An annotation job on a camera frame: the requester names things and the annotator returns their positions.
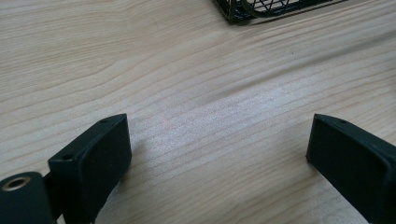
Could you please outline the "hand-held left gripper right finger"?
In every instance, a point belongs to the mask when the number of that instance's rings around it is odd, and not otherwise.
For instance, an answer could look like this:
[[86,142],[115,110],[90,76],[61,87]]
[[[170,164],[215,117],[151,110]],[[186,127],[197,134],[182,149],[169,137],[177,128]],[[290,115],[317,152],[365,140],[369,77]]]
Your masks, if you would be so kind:
[[306,158],[368,222],[396,224],[396,146],[316,114]]

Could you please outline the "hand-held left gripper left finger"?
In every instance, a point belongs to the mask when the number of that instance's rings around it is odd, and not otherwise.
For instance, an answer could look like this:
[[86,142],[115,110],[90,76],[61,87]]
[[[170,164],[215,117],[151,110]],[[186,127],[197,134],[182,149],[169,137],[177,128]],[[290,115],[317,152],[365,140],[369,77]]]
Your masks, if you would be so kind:
[[68,223],[93,223],[131,163],[125,114],[101,119],[49,159]]

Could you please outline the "black wire mesh basket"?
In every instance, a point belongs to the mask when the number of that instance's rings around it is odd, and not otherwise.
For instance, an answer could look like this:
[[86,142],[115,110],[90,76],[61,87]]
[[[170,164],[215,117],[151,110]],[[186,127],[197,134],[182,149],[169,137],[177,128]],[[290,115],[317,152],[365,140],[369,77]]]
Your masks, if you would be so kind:
[[226,21],[278,20],[347,0],[214,0]]

